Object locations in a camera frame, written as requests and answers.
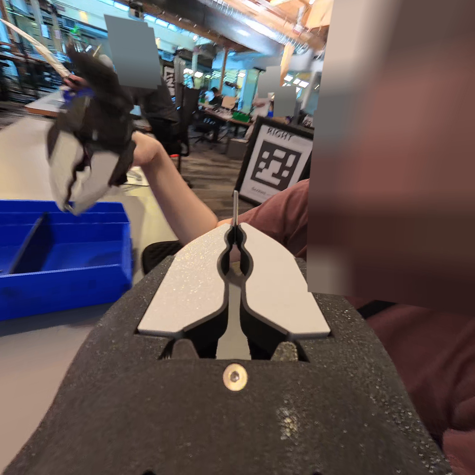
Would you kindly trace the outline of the grey trash bin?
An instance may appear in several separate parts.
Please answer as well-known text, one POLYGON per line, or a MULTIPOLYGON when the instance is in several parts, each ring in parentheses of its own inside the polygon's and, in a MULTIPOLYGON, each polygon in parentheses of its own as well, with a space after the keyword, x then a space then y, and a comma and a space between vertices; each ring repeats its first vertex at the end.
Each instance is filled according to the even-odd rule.
POLYGON ((246 155, 249 140, 230 138, 227 142, 225 155, 233 160, 242 160, 246 155))

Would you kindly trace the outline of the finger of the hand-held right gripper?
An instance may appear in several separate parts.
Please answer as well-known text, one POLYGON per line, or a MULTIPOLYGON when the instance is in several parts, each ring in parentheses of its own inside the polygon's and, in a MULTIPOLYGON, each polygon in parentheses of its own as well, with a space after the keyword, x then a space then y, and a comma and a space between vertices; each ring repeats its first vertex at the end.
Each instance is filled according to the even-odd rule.
POLYGON ((108 192, 109 181, 118 161, 119 156, 113 152, 96 152, 90 165, 78 172, 70 197, 70 212, 73 215, 78 216, 87 211, 108 192))
POLYGON ((49 183, 52 196, 61 211, 69 211, 69 199, 75 183, 75 169, 82 162, 84 147, 69 132, 60 131, 49 156, 49 183))

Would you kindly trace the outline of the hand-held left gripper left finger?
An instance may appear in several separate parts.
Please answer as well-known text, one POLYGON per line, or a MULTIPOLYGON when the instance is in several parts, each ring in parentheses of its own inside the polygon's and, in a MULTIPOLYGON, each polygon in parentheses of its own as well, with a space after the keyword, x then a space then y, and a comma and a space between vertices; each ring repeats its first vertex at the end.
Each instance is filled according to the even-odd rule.
POLYGON ((202 355, 228 326, 228 225, 183 247, 137 327, 139 335, 191 340, 202 355))

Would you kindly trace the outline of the black office chair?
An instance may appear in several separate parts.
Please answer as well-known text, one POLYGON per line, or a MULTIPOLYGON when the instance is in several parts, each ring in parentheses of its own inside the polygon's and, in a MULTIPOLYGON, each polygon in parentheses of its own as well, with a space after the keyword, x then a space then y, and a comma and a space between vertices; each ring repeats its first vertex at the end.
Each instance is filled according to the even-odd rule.
POLYGON ((185 85, 180 86, 178 91, 176 105, 179 123, 176 126, 175 143, 172 146, 171 157, 177 159, 177 170, 182 175, 182 159, 188 157, 190 153, 189 127, 198 104, 199 91, 185 85))

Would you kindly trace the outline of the black framed marker sign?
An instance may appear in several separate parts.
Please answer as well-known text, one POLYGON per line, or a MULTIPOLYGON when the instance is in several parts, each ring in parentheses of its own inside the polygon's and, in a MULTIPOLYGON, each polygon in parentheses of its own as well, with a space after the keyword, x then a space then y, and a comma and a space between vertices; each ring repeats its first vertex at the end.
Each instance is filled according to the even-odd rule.
POLYGON ((313 129, 258 117, 243 157, 235 190, 258 206, 310 178, 313 129))

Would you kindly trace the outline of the blue plastic parts bin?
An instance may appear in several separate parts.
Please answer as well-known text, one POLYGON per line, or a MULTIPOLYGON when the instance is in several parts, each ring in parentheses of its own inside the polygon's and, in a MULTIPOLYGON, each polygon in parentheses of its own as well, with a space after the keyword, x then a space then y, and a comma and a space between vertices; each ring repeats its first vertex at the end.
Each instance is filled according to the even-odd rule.
POLYGON ((120 202, 99 202, 79 216, 54 201, 0 202, 0 319, 113 303, 133 283, 130 222, 120 202), (13 254, 44 212, 17 268, 13 254))

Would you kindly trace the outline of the wooden background desk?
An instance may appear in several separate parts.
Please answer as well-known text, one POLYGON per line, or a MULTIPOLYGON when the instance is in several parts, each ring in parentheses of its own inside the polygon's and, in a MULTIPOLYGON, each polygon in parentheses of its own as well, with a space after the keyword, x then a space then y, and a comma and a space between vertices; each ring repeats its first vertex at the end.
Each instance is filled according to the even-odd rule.
POLYGON ((218 109, 206 109, 205 104, 200 106, 200 110, 205 113, 206 116, 212 117, 218 121, 225 122, 227 124, 230 124, 231 127, 234 127, 235 133, 238 133, 238 130, 240 128, 249 128, 252 125, 252 122, 250 121, 249 123, 242 123, 238 121, 232 120, 232 113, 233 112, 225 112, 223 108, 218 108, 218 109))

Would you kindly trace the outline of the person's maroon shirt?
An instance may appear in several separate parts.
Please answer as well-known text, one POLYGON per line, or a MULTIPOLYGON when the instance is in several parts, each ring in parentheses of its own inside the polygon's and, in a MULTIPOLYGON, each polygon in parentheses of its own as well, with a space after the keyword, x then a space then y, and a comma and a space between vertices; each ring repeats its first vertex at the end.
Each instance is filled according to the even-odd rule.
MULTIPOLYGON (((306 260, 308 185, 303 180, 240 215, 306 260)), ((475 319, 347 297, 391 357, 413 406, 455 474, 475 473, 475 319)))

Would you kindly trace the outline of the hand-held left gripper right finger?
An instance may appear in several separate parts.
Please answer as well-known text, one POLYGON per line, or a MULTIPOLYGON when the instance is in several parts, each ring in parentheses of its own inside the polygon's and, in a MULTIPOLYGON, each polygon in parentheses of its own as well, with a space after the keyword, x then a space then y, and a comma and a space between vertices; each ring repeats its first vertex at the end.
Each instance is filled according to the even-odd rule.
POLYGON ((271 357, 282 342, 325 339, 331 330, 294 256, 248 223, 238 225, 240 325, 251 348, 271 357))

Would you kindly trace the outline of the black bin divider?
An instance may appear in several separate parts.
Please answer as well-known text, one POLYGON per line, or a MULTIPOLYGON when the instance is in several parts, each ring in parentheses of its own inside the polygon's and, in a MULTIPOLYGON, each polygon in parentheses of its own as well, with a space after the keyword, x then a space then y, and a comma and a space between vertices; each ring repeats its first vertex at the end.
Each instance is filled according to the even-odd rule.
POLYGON ((17 273, 17 268, 20 266, 20 262, 26 253, 28 245, 32 241, 38 229, 44 224, 45 221, 47 221, 47 218, 48 218, 48 213, 47 212, 42 213, 40 217, 36 219, 34 224, 28 229, 28 232, 23 238, 20 247, 13 254, 11 263, 9 264, 8 271, 7 271, 9 275, 17 273))

